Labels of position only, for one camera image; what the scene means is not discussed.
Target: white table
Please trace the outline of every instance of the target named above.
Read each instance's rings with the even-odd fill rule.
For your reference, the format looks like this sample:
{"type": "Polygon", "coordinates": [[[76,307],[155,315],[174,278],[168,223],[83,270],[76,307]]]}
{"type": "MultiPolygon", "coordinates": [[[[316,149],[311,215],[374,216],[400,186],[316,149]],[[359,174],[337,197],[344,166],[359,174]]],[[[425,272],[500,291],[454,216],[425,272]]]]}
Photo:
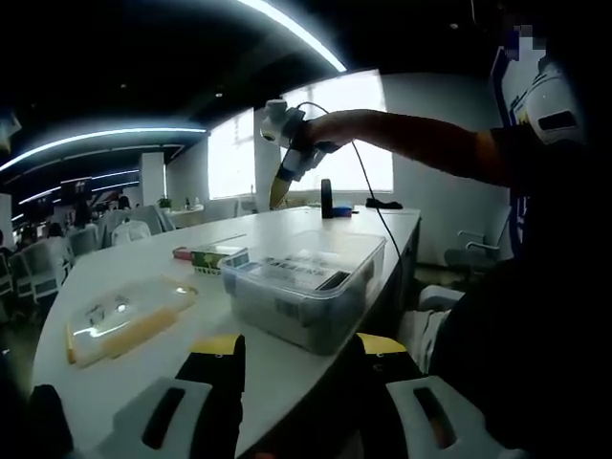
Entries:
{"type": "MultiPolygon", "coordinates": [[[[112,430],[113,415],[160,376],[176,375],[190,344],[199,337],[240,332],[247,343],[244,419],[236,455],[255,444],[283,419],[314,387],[335,361],[239,323],[218,277],[195,274],[188,262],[172,257],[179,246],[195,247],[233,235],[232,244],[254,246],[261,241],[304,230],[331,230],[387,236],[375,210],[359,208],[352,218],[322,220],[320,209],[292,208],[179,229],[90,253],[81,258],[59,292],[38,343],[33,384],[52,384],[63,402],[76,448],[88,450],[112,430]],[[85,369],[66,359],[65,323],[95,297],[131,280],[166,274],[198,289],[199,302],[170,329],[116,360],[85,369]]],[[[420,212],[384,216],[400,246],[416,238],[420,212]]],[[[382,281],[372,285],[368,307],[378,297],[398,261],[388,240],[382,281]]]]}

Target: small box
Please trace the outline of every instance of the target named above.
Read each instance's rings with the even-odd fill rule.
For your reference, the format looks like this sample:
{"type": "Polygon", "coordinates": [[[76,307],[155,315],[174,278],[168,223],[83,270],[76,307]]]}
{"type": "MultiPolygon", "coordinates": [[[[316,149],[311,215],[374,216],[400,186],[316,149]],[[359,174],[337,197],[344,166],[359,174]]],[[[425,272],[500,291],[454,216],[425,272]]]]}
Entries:
{"type": "Polygon", "coordinates": [[[219,275],[219,263],[231,257],[230,263],[244,264],[249,262],[249,252],[244,247],[210,245],[191,250],[191,264],[196,273],[219,275]]]}

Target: yellow object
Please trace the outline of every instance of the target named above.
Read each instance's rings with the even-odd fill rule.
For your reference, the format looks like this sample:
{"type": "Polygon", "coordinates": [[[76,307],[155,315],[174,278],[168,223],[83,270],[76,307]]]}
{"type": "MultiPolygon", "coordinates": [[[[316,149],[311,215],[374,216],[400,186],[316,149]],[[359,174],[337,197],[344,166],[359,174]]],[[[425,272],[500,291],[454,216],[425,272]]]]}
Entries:
{"type": "Polygon", "coordinates": [[[291,182],[285,182],[274,177],[272,187],[270,188],[270,208],[277,208],[280,205],[290,186],[291,182]]]}
{"type": "Polygon", "coordinates": [[[117,333],[105,340],[102,343],[102,349],[108,357],[116,359],[170,327],[177,319],[176,312],[167,308],[158,309],[153,314],[128,326],[124,332],[117,333]]]}
{"type": "Polygon", "coordinates": [[[230,356],[233,354],[238,337],[240,337],[240,335],[233,334],[221,335],[210,339],[198,339],[191,345],[189,351],[195,354],[230,356]]]}
{"type": "Polygon", "coordinates": [[[377,337],[365,333],[357,333],[363,341],[363,348],[366,354],[391,354],[396,352],[406,352],[399,342],[391,338],[377,337]]]}

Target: clear plastic tray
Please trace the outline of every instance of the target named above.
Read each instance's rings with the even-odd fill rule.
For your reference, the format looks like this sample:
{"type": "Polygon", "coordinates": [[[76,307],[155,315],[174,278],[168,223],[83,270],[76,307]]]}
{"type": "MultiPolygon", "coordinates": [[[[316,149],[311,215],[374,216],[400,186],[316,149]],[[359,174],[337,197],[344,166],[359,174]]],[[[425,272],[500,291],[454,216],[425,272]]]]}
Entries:
{"type": "Polygon", "coordinates": [[[66,323],[68,360],[84,367],[116,358],[171,326],[196,298],[193,287],[165,276],[105,294],[66,323]]]}
{"type": "Polygon", "coordinates": [[[380,279],[386,239],[304,231],[221,261],[231,308],[242,320],[311,352],[335,352],[380,279]]]}

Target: pillar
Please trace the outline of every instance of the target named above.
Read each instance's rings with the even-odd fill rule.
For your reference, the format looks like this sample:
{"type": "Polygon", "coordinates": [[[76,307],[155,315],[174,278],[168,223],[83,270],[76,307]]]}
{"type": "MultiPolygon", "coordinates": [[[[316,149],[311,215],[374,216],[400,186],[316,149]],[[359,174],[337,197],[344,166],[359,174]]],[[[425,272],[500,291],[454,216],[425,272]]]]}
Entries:
{"type": "Polygon", "coordinates": [[[164,153],[141,155],[142,205],[157,204],[164,196],[164,153]]]}

